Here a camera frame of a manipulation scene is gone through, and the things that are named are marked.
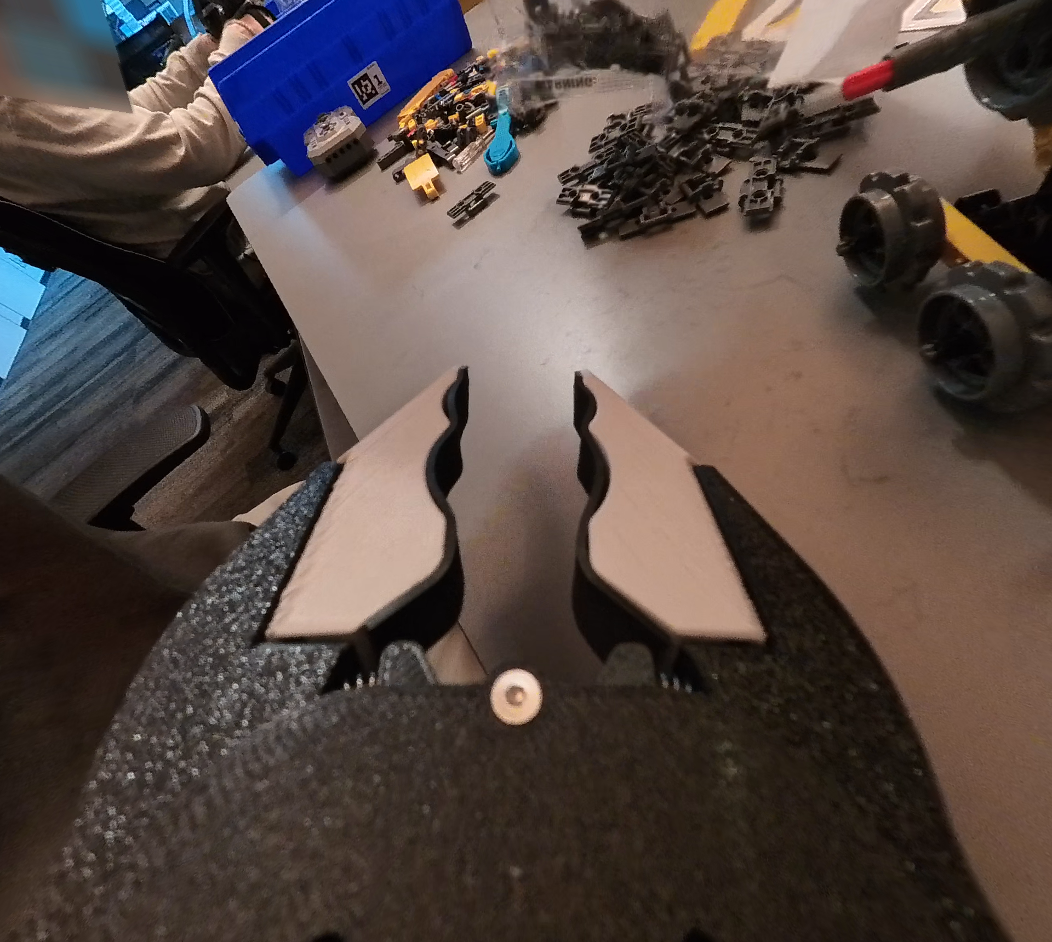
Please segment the pile of grey track links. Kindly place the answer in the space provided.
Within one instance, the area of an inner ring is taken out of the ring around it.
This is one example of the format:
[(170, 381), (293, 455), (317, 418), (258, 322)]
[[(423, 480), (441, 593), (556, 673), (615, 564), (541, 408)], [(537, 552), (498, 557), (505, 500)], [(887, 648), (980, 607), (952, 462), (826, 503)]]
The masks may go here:
[(731, 209), (769, 225), (787, 178), (834, 171), (839, 142), (878, 111), (872, 95), (845, 101), (815, 82), (700, 78), (666, 107), (610, 115), (587, 159), (559, 173), (557, 206), (586, 246)]

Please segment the pile of toy brick parts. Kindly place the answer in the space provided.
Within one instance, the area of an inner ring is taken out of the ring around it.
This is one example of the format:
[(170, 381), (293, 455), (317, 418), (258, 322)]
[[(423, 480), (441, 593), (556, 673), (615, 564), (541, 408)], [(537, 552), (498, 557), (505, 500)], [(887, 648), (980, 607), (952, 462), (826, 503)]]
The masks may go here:
[(489, 179), (506, 176), (493, 177), (483, 160), (493, 138), (495, 91), (510, 88), (518, 146), (559, 107), (546, 83), (505, 82), (505, 68), (513, 64), (510, 48), (491, 48), (434, 75), (399, 111), (378, 154), (378, 166), (389, 171), (396, 184), (408, 186), (421, 203), (434, 203), (443, 195), (444, 173), (462, 176), (481, 164)]

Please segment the person's tan trousers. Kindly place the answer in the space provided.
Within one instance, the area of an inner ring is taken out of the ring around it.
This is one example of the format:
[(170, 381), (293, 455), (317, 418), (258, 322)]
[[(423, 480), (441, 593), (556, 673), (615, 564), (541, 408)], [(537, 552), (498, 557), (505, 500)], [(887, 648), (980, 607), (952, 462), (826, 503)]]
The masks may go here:
[(197, 592), (266, 520), (303, 486), (275, 492), (249, 512), (226, 521), (201, 521), (147, 530), (95, 529), (97, 539), (151, 579), (183, 597)]

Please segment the blue plastic bin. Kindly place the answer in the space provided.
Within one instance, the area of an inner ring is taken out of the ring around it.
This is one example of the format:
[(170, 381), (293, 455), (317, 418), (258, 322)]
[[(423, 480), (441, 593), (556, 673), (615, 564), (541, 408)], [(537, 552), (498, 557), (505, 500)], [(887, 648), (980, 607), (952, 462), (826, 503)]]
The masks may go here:
[(349, 107), (371, 124), (470, 48), (459, 0), (307, 0), (209, 77), (256, 156), (302, 176), (320, 114)]

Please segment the blue brick separator tool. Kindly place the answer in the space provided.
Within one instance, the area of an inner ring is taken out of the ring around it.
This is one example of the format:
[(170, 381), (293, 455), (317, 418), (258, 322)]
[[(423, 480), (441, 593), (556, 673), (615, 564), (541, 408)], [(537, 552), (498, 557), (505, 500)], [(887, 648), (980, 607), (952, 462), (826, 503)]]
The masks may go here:
[(493, 138), (486, 147), (483, 160), (493, 177), (502, 177), (519, 162), (519, 146), (513, 131), (512, 99), (510, 88), (502, 85), (495, 91), (495, 122)]

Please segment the yellow toy brick panel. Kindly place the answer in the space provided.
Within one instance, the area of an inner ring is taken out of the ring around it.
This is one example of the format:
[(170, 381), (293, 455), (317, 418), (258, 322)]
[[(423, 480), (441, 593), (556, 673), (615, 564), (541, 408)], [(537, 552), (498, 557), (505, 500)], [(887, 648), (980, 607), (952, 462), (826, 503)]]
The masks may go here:
[(690, 38), (690, 57), (701, 57), (713, 41), (720, 41), (737, 31), (750, 2), (751, 0), (716, 0)]

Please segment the black office chair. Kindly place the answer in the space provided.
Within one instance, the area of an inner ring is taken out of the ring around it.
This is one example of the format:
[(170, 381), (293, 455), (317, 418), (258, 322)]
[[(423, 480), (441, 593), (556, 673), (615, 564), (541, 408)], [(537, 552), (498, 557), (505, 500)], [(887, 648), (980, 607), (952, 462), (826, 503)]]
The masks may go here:
[(43, 270), (65, 270), (112, 293), (169, 349), (199, 360), (232, 390), (259, 372), (281, 408), (268, 448), (282, 472), (296, 455), (284, 436), (308, 387), (298, 334), (270, 281), (257, 282), (232, 243), (227, 203), (215, 205), (165, 258), (115, 246), (46, 214), (1, 202), (2, 248)]

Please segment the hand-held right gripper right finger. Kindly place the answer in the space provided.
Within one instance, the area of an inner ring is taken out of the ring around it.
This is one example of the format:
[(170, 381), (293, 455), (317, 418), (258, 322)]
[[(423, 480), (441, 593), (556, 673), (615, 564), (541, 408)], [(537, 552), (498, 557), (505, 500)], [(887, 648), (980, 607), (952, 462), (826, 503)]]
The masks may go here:
[(636, 644), (667, 677), (689, 647), (764, 646), (768, 635), (690, 452), (588, 370), (573, 383), (576, 477), (573, 616), (607, 662)]

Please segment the grey toy motor block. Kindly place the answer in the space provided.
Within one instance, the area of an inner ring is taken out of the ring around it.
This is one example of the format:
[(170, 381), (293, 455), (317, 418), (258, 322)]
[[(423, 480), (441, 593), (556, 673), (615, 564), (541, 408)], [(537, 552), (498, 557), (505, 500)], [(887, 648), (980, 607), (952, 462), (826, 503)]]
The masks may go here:
[(326, 181), (338, 182), (375, 161), (375, 141), (351, 107), (320, 114), (303, 134), (307, 158)]

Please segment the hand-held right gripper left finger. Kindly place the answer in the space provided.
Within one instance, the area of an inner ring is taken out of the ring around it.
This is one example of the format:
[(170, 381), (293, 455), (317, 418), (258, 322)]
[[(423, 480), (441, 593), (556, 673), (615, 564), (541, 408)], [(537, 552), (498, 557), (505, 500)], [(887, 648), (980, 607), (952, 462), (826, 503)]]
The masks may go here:
[(351, 678), (411, 642), (444, 686), (470, 684), (449, 495), (463, 472), (466, 367), (446, 370), (346, 450), (263, 626), (267, 644), (349, 653)]

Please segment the yellow and black sticker sheet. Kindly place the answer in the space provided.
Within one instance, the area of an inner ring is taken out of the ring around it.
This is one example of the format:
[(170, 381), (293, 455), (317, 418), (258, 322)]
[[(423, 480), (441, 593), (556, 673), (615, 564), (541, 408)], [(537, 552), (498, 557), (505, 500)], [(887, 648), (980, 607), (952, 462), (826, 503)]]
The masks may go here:
[[(775, 0), (743, 28), (743, 41), (786, 42), (804, 0)], [(963, 0), (913, 0), (901, 14), (901, 33), (950, 28), (965, 20)]]

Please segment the loose grey brick part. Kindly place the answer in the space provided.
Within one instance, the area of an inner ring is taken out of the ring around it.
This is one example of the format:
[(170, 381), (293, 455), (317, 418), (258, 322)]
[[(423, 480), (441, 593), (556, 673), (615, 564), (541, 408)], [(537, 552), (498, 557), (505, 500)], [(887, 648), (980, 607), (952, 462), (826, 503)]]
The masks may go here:
[(473, 191), (470, 191), (464, 198), (454, 203), (446, 214), (454, 222), (457, 227), (461, 227), (483, 211), (486, 211), (498, 197), (495, 183), (484, 181)]

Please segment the grey mesh office chair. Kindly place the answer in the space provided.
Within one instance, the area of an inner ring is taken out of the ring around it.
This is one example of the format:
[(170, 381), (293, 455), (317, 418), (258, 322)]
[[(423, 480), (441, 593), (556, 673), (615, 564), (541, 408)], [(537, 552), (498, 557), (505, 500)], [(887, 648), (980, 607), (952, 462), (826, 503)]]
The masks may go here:
[(208, 441), (211, 422), (197, 404), (151, 417), (97, 455), (47, 500), (72, 521), (137, 532), (138, 502)]

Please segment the yellow toy brick vehicle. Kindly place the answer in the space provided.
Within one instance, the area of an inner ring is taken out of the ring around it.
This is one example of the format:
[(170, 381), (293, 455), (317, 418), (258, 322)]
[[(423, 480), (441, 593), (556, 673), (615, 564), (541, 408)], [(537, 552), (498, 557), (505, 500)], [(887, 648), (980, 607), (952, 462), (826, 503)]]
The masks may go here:
[(834, 82), (842, 102), (897, 91), (963, 67), (972, 97), (1024, 120), (1039, 187), (948, 202), (909, 173), (876, 172), (839, 215), (837, 255), (862, 292), (911, 292), (946, 273), (920, 300), (917, 348), (934, 387), (960, 404), (1033, 409), (1051, 392), (1051, 0), (963, 0), (955, 27), (905, 44)]

